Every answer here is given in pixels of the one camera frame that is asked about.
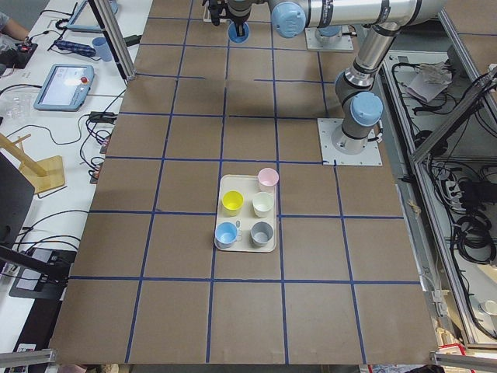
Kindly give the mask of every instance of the white tray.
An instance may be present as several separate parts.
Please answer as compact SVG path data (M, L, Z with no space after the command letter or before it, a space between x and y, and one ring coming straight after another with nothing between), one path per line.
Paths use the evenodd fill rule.
M236 216L227 216L223 211L223 196L230 190L237 190L243 195L243 206L240 213ZM278 235L278 227L276 226L276 206L277 195L276 188L270 192L274 196L274 206L268 216L259 218L252 207L252 198L261 190L259 189L259 181L257 176L248 175L225 175L221 179L219 188L219 202L217 203L216 228L219 224L229 221L235 224L238 228L238 237L235 244L227 249L219 249L223 251L245 251L248 253L270 253L276 248L276 237ZM264 247L257 247L252 243L250 237L250 229L259 222L265 221L273 227L273 237Z

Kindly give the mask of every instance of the blue cup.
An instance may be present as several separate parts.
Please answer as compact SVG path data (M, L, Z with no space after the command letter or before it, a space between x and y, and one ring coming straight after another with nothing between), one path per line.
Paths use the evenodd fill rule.
M105 37L96 37L92 40L96 55L102 58L102 61L112 61L112 53L110 52L109 44Z
M214 243L218 249L227 249L228 247L233 246L237 235L238 230L236 225L226 221L216 227L216 232L214 233Z
M235 25L235 23L231 22L230 26L228 27L228 37L230 38L230 40L233 43L242 44L245 41L247 41L247 39L250 37L250 28L249 28L249 24L248 23L244 23L243 24L243 30L245 31L245 35L243 37L239 37L236 34L236 25Z

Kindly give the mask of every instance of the electronic device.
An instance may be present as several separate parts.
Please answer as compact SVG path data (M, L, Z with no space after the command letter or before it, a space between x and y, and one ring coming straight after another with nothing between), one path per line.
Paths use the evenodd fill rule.
M30 42L16 44L16 49L0 52L0 64L5 68L25 68L38 44Z
M2 153L0 176L0 268L5 262L21 267L9 295L59 299L76 253L36 248L19 253L12 249L30 209L34 186Z
M12 248L34 196L34 186L0 153L0 245ZM0 259L0 271L5 262Z
M116 1L109 1L110 8L116 14L118 10ZM83 1L76 9L66 25L68 30L79 31L82 33L101 33L102 30L93 14L92 8L87 0Z
M95 74L89 65L55 64L33 107L37 110L77 111L85 102Z

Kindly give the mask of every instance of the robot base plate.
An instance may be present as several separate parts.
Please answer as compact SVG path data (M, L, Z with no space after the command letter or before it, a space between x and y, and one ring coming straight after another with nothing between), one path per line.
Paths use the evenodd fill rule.
M332 143L333 131L342 124L342 118L319 118L319 142L321 143L321 156L323 165L342 166L382 166L380 150L375 141L368 142L365 149L357 155L347 155L340 152Z
M330 43L325 46L321 45L315 36L316 28L312 27L310 29L305 29L305 40L308 43L309 51L318 52L353 52L354 46L352 45L352 39L349 36L341 36L335 43ZM342 32L348 33L349 27L342 26Z

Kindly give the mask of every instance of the wooden stand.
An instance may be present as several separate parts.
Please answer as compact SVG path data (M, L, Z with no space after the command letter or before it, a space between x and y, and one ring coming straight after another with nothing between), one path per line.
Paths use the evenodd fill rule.
M24 151L22 141L26 140L30 134L17 141L10 141L3 134L0 134L0 148L4 148L20 162L19 171L34 186L34 193L43 193L65 185L64 164L62 157L55 155L41 161L33 161Z

